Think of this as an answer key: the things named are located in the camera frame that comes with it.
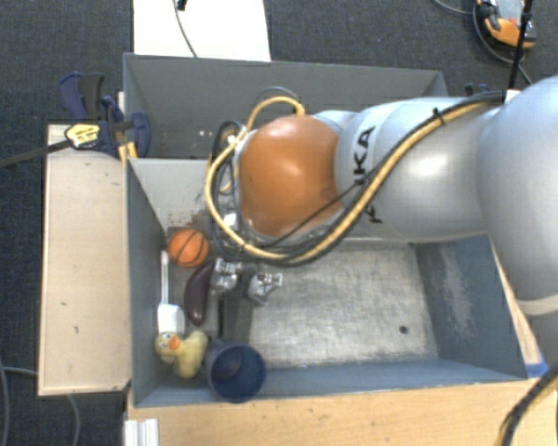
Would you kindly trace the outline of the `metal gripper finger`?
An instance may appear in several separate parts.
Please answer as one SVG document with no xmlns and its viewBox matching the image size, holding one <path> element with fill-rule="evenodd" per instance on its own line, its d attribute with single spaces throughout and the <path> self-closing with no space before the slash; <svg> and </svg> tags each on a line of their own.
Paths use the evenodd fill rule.
<svg viewBox="0 0 558 446">
<path fill-rule="evenodd" d="M 219 257 L 213 264 L 210 278 L 212 295 L 221 296 L 232 291 L 238 284 L 243 273 L 242 262 L 232 262 Z"/>
<path fill-rule="evenodd" d="M 265 306 L 271 293 L 283 284 L 281 273 L 255 274 L 247 287 L 247 297 L 257 306 Z"/>
</svg>

